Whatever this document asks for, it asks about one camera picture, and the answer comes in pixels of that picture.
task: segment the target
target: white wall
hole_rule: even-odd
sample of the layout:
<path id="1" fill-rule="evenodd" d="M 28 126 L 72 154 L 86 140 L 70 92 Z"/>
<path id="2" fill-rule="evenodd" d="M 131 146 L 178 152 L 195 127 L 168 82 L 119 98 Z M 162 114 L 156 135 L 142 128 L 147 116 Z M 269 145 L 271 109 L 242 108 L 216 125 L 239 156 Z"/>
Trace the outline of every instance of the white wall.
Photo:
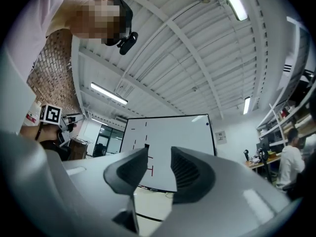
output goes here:
<path id="1" fill-rule="evenodd" d="M 240 163 L 246 161 L 244 150 L 249 150 L 249 156 L 253 156 L 257 150 L 256 144 L 259 143 L 256 127 L 265 114 L 254 111 L 242 116 L 225 117 L 224 120 L 213 120 L 212 129 L 217 156 Z M 221 131 L 225 131 L 227 143 L 217 145 L 215 133 Z"/>
<path id="2" fill-rule="evenodd" d="M 95 122 L 90 119 L 86 119 L 82 124 L 78 138 L 90 142 L 87 148 L 88 155 L 93 154 L 94 146 L 97 141 L 100 128 L 101 128 L 101 123 Z"/>

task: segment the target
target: chair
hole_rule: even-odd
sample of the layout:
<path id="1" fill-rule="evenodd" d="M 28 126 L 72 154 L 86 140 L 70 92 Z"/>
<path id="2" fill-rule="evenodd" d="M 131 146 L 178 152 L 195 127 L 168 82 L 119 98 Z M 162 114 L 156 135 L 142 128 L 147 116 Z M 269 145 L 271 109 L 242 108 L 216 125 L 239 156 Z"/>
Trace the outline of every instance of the chair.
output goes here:
<path id="1" fill-rule="evenodd" d="M 104 149 L 104 146 L 102 143 L 99 143 L 95 145 L 94 151 L 93 151 L 93 157 L 100 157 L 104 156 L 102 150 Z"/>

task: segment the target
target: wall sign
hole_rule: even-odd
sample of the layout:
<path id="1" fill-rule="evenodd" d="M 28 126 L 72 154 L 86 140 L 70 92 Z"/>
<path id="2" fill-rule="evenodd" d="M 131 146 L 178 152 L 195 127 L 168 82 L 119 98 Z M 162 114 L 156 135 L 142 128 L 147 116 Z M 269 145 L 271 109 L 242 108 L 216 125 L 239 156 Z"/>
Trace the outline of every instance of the wall sign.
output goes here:
<path id="1" fill-rule="evenodd" d="M 221 144 L 226 144 L 227 143 L 225 131 L 216 132 L 215 133 L 215 137 L 216 137 L 217 145 L 221 145 Z"/>

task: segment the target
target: floor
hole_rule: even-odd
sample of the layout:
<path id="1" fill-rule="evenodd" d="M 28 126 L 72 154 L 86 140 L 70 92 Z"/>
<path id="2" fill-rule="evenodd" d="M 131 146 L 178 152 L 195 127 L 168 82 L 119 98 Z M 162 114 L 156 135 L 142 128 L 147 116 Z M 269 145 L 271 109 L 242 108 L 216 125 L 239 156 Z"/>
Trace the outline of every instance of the floor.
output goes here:
<path id="1" fill-rule="evenodd" d="M 167 218 L 172 208 L 173 194 L 137 188 L 134 192 L 139 235 L 150 236 Z"/>

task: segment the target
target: man in white shirt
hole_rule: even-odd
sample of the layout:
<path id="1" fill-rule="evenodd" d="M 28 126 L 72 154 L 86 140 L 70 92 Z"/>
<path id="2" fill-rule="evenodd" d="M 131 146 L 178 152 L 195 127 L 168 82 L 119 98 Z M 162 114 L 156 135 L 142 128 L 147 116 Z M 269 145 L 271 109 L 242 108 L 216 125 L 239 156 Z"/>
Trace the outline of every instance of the man in white shirt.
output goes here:
<path id="1" fill-rule="evenodd" d="M 297 174 L 305 168 L 300 150 L 297 148 L 299 137 L 298 130 L 293 128 L 289 131 L 288 146 L 284 147 L 281 153 L 279 174 L 276 187 L 282 189 L 285 185 L 296 180 Z"/>

